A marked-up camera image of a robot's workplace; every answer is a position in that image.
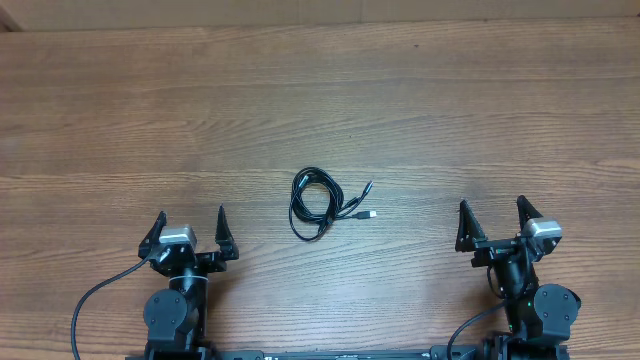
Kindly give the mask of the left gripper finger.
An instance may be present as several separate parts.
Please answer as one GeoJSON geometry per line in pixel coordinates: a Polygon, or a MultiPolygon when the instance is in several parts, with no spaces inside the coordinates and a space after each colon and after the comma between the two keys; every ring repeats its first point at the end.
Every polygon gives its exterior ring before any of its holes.
{"type": "Polygon", "coordinates": [[[151,227],[147,235],[144,237],[144,239],[140,242],[138,246],[139,258],[146,259],[156,250],[156,248],[160,244],[159,238],[160,238],[161,232],[163,228],[166,226],[166,224],[167,224],[167,214],[164,211],[161,211],[158,214],[154,222],[154,225],[151,227]]]}
{"type": "Polygon", "coordinates": [[[221,205],[218,211],[215,242],[225,261],[238,260],[239,250],[228,225],[224,206],[221,205]]]}

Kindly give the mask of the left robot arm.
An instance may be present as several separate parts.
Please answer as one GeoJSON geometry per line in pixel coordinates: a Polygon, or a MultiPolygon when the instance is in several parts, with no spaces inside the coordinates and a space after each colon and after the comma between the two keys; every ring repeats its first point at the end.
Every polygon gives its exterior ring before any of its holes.
{"type": "Polygon", "coordinates": [[[208,287],[211,273],[227,270],[239,258],[225,210],[218,210],[215,243],[211,252],[196,250],[197,238],[189,225],[169,226],[160,212],[138,247],[138,256],[168,279],[168,287],[150,296],[144,305],[147,326],[145,359],[219,359],[206,339],[208,287]]]}

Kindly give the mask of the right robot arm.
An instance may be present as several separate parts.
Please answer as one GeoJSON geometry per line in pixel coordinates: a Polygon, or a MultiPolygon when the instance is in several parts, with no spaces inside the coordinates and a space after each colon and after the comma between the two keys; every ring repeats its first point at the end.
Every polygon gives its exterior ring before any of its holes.
{"type": "Polygon", "coordinates": [[[558,285],[541,285],[534,264],[551,254],[563,236],[552,217],[542,215],[523,195],[516,200],[519,232],[512,238],[491,241],[468,201],[459,205],[455,250],[471,252],[471,265],[484,268],[488,285],[500,303],[460,325],[449,338],[448,359],[568,359],[571,326],[581,308],[580,297],[558,285]],[[463,330],[503,310],[507,332],[494,332],[479,347],[464,350],[454,345],[463,330]]]}

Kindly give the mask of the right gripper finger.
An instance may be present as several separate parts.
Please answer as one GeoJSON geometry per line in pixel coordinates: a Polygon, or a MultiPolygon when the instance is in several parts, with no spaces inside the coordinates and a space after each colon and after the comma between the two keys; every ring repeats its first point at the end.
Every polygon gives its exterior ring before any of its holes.
{"type": "Polygon", "coordinates": [[[534,207],[534,205],[526,198],[525,195],[520,195],[516,200],[518,209],[519,226],[520,230],[524,231],[531,226],[531,221],[540,219],[543,215],[534,207]]]}
{"type": "Polygon", "coordinates": [[[487,236],[477,221],[471,206],[467,200],[459,204],[459,224],[456,235],[455,251],[471,252],[477,249],[477,245],[485,242],[487,236]]]}

